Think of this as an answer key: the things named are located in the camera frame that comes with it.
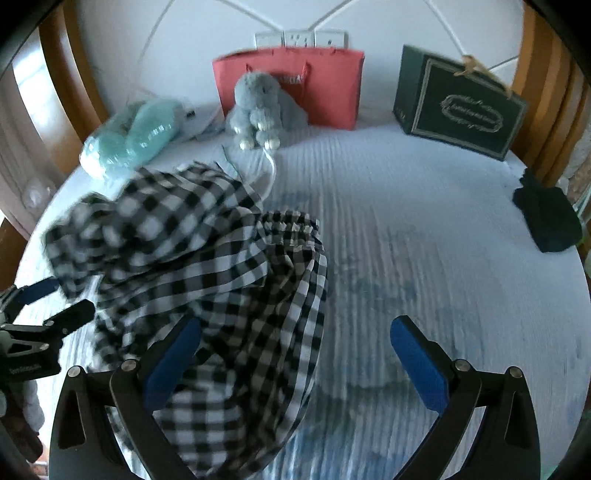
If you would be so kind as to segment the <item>black white checkered garment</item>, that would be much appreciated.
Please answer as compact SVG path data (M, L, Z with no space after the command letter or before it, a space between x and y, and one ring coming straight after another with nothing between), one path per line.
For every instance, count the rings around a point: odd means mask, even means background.
M195 164L82 198L43 243L66 298L95 294L97 367L142 357L183 317L200 323L155 415L195 476L245 479L273 461L315 383L328 288L317 220L267 211L252 186Z

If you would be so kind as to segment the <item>teal pillow in plastic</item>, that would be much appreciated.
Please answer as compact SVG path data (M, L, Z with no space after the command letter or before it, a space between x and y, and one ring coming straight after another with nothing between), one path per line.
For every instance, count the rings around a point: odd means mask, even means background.
M79 163L96 180L114 180L158 155L178 135L184 119L177 100L134 102L86 138Z

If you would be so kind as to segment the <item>light blue bed sheet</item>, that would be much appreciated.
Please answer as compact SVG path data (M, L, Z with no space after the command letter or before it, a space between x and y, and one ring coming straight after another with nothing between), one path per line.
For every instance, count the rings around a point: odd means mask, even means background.
M522 369L541 470L565 456L590 382L590 298L575 249L544 253L512 198L524 167L409 136L386 112L310 127L274 158L269 210L318 220L325 332L307 415L264 479L390 479L436 415L391 346L406 315L452 358Z

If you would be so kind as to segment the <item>black cloth pouch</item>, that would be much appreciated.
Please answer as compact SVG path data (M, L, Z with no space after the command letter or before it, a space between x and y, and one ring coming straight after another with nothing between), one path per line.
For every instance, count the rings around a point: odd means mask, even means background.
M522 212L538 249L558 253L576 246L583 238L582 226L566 195L558 187L544 187L527 168L512 201Z

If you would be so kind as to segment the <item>white booklet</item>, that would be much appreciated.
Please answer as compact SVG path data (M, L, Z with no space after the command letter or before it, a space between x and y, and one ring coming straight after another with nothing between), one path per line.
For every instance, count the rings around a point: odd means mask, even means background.
M185 113L176 140L202 141L221 134L225 129L221 106L209 104L195 107Z

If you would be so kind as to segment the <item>grey plush bunny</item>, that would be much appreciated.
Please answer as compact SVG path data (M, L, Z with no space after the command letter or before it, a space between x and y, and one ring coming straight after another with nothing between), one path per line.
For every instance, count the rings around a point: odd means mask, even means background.
M307 112L269 73L246 72L236 82L225 129L240 150L277 150L288 132L307 126Z

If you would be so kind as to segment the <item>dark green gift box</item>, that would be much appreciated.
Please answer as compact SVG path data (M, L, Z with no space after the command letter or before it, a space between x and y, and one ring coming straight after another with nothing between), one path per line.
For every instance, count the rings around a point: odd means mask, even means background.
M405 133L502 160L527 110L527 101L474 57L455 61L403 47L393 112Z

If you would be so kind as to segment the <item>red paper gift bag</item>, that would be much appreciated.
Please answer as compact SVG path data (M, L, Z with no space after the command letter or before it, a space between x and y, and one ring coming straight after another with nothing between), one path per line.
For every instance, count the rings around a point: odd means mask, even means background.
M359 114L363 61L359 50L276 47L238 51L212 62L223 112L235 104L235 83L246 72L269 73L308 113L312 125L353 130Z

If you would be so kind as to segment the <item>white wall socket panel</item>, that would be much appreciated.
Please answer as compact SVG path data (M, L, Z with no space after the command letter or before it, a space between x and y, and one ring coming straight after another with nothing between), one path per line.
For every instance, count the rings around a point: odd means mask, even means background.
M273 47L348 47L348 33L342 30L287 30L266 31L254 34L254 46L259 48Z

